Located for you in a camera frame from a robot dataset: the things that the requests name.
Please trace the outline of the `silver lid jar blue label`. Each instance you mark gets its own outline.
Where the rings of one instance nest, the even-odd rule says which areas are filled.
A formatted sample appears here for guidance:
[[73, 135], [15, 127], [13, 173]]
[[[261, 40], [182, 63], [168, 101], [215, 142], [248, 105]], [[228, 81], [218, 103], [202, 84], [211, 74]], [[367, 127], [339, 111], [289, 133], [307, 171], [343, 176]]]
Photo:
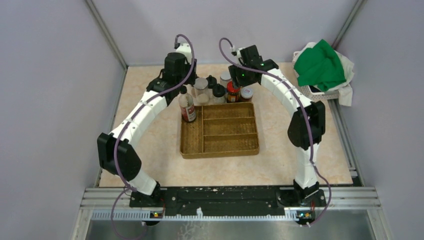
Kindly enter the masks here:
[[220, 84], [224, 86], [225, 88], [227, 88], [228, 83], [232, 81], [232, 77], [228, 71], [223, 71], [220, 74], [219, 78], [220, 78]]

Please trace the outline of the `tall glass sauce bottle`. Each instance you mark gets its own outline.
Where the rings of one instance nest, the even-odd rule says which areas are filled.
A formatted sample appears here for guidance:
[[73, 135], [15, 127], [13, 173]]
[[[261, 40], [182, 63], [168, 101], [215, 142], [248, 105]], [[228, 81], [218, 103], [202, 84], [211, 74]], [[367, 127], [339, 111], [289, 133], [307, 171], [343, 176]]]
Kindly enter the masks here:
[[178, 103], [181, 110], [182, 119], [188, 123], [194, 122], [197, 115], [193, 97], [188, 93], [187, 87], [183, 85], [180, 88]]

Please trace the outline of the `red lid sauce jar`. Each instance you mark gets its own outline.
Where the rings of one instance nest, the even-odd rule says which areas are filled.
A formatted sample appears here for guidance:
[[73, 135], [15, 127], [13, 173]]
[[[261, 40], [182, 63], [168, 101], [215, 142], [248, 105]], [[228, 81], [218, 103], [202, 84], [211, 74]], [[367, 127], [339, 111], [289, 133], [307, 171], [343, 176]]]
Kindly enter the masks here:
[[230, 81], [226, 86], [226, 102], [227, 103], [236, 103], [240, 99], [240, 87], [234, 86], [233, 82]]

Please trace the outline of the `white plastic basket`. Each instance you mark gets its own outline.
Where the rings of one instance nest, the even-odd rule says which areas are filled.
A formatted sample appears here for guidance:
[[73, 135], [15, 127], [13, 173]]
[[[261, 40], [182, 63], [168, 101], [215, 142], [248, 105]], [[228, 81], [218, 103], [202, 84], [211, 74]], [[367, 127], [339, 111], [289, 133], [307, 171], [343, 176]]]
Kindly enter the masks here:
[[299, 91], [313, 101], [334, 100], [339, 98], [339, 92], [337, 90], [321, 91], [311, 85], [300, 86]]

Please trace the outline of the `woven bamboo divided tray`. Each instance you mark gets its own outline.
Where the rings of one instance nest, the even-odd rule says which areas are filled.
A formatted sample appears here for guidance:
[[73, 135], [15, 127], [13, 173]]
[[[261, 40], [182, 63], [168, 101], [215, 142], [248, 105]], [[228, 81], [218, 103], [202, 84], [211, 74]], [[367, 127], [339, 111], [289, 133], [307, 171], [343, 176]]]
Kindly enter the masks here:
[[180, 121], [179, 152], [184, 159], [259, 154], [259, 133], [252, 102], [196, 106], [195, 113], [194, 121]]

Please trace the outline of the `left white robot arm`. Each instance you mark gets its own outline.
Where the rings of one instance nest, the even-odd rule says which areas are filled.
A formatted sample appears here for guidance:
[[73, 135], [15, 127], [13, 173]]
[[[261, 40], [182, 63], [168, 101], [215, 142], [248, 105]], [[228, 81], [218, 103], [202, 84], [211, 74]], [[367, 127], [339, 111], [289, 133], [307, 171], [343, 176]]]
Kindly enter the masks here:
[[133, 192], [141, 193], [141, 200], [149, 207], [160, 202], [160, 185], [143, 171], [142, 160], [135, 147], [156, 116], [178, 95], [181, 87], [194, 79], [195, 70], [196, 59], [192, 53], [169, 53], [158, 77], [147, 85], [130, 114], [110, 133], [101, 133], [97, 138], [100, 167], [120, 177]]

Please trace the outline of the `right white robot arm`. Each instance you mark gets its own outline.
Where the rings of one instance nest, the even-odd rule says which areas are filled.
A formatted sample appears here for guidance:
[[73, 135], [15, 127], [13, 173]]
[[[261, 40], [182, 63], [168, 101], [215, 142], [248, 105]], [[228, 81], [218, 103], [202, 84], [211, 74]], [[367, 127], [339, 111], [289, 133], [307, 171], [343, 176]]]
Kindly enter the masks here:
[[300, 93], [276, 62], [260, 56], [256, 45], [238, 49], [231, 47], [231, 53], [237, 60], [228, 68], [233, 84], [238, 88], [260, 84], [278, 99], [291, 116], [287, 135], [297, 154], [293, 200], [299, 206], [307, 206], [319, 190], [316, 161], [325, 133], [325, 105]]

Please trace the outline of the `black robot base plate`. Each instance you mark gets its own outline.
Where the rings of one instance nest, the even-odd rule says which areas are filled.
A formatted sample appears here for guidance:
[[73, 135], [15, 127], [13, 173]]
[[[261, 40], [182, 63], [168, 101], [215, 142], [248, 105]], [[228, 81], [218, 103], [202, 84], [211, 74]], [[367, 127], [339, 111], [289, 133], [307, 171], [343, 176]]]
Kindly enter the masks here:
[[205, 217], [265, 217], [283, 216], [290, 207], [299, 207], [296, 217], [314, 217], [319, 207], [325, 207], [324, 191], [301, 199], [293, 186], [180, 186], [161, 187], [153, 196], [133, 192], [129, 206], [146, 210], [158, 208], [166, 217], [188, 217], [202, 212]]

